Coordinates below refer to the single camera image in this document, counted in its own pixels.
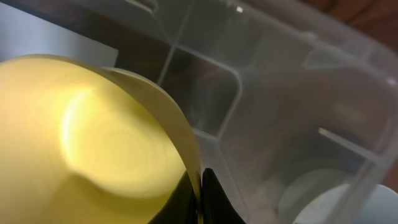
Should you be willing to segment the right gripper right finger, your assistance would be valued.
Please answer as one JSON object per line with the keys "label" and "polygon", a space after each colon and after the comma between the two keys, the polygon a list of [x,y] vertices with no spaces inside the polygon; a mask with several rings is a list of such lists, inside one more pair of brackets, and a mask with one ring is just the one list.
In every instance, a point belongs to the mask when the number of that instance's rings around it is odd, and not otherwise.
{"label": "right gripper right finger", "polygon": [[201,203],[204,224],[245,224],[210,168],[203,171]]}

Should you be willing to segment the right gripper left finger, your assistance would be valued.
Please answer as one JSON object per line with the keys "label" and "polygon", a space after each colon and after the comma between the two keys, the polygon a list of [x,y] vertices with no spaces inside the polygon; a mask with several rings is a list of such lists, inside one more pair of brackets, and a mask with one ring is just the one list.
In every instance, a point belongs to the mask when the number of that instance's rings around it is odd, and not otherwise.
{"label": "right gripper left finger", "polygon": [[187,172],[170,198],[149,224],[196,224],[197,202]]}

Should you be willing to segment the white bowl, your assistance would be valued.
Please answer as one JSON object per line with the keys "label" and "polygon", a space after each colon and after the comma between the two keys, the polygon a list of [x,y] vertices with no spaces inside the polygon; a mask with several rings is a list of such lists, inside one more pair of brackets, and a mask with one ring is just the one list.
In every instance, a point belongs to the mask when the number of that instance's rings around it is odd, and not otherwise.
{"label": "white bowl", "polygon": [[338,169],[315,169],[296,177],[278,201],[278,223],[293,223],[305,206],[347,178],[349,174]]}

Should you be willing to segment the yellow bowl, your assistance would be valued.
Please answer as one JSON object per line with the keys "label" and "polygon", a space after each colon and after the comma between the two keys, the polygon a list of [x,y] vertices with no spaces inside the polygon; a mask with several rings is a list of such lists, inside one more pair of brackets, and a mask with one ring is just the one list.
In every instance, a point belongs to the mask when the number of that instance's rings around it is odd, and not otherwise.
{"label": "yellow bowl", "polygon": [[55,55],[1,63],[1,222],[149,223],[200,150],[176,102],[147,78]]}

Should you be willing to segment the light blue bowl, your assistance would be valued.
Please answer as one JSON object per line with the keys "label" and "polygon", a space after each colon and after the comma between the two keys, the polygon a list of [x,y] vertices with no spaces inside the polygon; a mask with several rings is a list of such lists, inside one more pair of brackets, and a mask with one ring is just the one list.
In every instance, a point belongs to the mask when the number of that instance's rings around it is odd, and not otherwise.
{"label": "light blue bowl", "polygon": [[[322,193],[298,214],[294,223],[323,223],[348,187],[349,184],[343,184]],[[397,224],[397,193],[389,187],[377,185],[353,223]]]}

